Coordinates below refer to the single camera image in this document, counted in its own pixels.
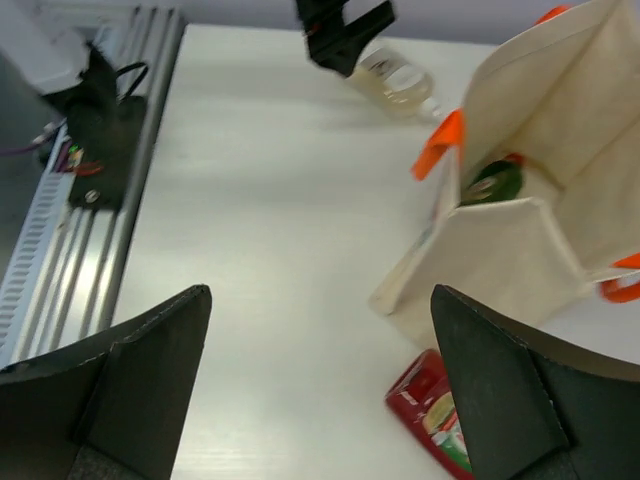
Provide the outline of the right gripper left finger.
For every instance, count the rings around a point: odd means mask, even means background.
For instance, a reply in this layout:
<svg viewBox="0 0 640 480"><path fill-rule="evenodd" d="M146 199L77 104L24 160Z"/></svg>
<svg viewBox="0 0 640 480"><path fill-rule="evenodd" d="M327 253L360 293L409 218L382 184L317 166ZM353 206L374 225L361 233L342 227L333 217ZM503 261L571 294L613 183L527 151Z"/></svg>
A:
<svg viewBox="0 0 640 480"><path fill-rule="evenodd" d="M4 479L168 479L212 309L194 285L1 371Z"/></svg>

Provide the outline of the green dish soap bottle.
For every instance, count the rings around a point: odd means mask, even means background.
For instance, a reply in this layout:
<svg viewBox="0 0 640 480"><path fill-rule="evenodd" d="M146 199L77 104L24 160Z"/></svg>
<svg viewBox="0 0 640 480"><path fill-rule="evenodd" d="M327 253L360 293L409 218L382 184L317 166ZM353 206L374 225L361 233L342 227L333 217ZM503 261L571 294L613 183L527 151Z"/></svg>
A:
<svg viewBox="0 0 640 480"><path fill-rule="evenodd" d="M524 186L524 157L512 153L495 160L473 179L461 195L461 206L513 200Z"/></svg>

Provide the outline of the clear liquid soap bottle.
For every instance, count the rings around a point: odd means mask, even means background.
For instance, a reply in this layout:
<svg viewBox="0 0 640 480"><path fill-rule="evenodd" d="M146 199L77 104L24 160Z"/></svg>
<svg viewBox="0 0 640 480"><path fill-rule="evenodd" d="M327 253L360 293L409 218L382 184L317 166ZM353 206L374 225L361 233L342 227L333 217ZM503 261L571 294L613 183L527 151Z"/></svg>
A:
<svg viewBox="0 0 640 480"><path fill-rule="evenodd" d="M420 120L441 116L431 73L382 41L364 49L346 82L393 116Z"/></svg>

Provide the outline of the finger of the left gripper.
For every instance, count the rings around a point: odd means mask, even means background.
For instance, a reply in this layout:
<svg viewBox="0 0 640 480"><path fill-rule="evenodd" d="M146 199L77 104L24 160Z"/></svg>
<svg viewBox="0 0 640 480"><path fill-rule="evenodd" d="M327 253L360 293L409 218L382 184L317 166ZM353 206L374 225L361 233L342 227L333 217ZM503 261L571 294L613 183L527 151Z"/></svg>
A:
<svg viewBox="0 0 640 480"><path fill-rule="evenodd" d="M344 8L340 15L334 14L303 32L309 60L321 69L347 78L366 46L396 17L391 1L383 1L350 23L345 20Z"/></svg>

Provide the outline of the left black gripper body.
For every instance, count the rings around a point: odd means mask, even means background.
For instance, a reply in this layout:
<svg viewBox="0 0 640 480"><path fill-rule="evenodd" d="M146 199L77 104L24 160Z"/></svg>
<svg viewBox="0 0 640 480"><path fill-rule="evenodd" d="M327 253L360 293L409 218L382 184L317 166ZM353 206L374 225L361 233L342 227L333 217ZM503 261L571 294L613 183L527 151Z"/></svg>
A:
<svg viewBox="0 0 640 480"><path fill-rule="evenodd" d="M297 18L304 30L311 30L334 14L340 15L347 0L296 0Z"/></svg>

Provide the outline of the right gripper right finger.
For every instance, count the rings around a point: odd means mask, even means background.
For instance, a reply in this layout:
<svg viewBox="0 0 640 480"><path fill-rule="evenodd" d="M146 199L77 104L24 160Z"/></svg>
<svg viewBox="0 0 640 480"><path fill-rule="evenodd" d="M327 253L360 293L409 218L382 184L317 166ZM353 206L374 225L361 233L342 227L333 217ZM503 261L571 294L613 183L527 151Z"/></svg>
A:
<svg viewBox="0 0 640 480"><path fill-rule="evenodd" d="M638 478L638 365L446 285L431 316L475 478Z"/></svg>

